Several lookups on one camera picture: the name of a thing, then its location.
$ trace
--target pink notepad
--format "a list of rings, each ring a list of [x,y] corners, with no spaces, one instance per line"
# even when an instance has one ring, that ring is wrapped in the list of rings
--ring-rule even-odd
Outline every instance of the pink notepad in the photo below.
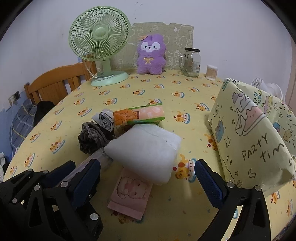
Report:
[[[152,184],[124,168],[111,195],[108,208],[141,220]]]

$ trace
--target fan grille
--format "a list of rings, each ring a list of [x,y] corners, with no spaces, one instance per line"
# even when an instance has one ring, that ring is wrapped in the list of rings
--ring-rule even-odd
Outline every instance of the fan grille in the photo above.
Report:
[[[130,23],[120,10],[102,6],[82,13],[72,24],[69,44],[82,59],[105,60],[127,42]]]

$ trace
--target green electric fan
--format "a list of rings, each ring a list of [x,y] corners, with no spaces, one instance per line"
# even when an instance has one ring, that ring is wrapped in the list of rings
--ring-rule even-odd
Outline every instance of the green electric fan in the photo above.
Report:
[[[128,78],[124,71],[111,71],[110,58],[126,44],[130,23],[119,9],[98,6],[75,19],[69,44],[76,55],[88,61],[102,61],[103,72],[92,76],[92,86],[116,84]]]

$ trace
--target cotton swab container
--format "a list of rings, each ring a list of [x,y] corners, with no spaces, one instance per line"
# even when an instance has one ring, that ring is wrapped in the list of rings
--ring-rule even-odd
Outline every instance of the cotton swab container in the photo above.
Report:
[[[213,65],[207,65],[207,73],[205,78],[214,81],[217,78],[218,68]]]

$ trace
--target plaid fabric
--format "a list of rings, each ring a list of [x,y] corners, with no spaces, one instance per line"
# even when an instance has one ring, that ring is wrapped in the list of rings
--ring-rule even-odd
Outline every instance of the plaid fabric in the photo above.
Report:
[[[16,149],[20,147],[26,136],[33,129],[35,113],[36,106],[33,106],[31,100],[27,99],[14,117],[12,121],[12,132],[9,132],[13,155],[15,154]]]

